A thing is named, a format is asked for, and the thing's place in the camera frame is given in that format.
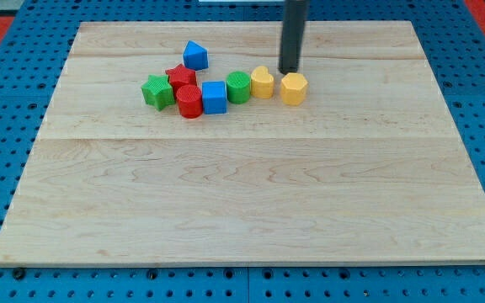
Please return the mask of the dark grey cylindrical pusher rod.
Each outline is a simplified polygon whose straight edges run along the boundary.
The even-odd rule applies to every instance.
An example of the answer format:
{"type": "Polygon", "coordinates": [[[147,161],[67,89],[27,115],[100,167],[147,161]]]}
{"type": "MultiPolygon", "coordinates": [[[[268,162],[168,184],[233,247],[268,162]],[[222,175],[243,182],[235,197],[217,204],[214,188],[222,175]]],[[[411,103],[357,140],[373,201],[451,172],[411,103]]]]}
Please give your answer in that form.
{"type": "Polygon", "coordinates": [[[309,6],[310,0],[284,1],[278,61],[278,69],[284,75],[298,72],[309,6]]]}

